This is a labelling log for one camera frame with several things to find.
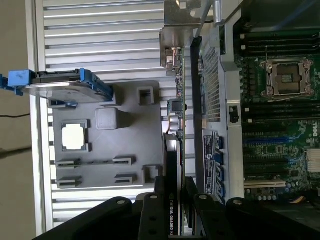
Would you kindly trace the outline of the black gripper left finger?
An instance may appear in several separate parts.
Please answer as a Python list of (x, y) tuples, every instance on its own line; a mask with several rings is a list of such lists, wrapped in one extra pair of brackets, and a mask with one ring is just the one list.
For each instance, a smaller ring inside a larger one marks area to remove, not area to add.
[(154, 192), (132, 202), (113, 197), (37, 237), (39, 240), (165, 240), (165, 177), (155, 179)]

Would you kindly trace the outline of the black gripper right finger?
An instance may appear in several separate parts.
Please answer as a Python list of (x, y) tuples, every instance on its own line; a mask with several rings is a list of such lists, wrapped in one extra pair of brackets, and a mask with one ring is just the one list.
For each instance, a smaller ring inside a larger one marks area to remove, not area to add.
[(199, 192), (186, 177), (184, 201), (193, 234), (204, 240), (318, 240), (319, 230), (258, 203), (235, 197), (226, 204)]

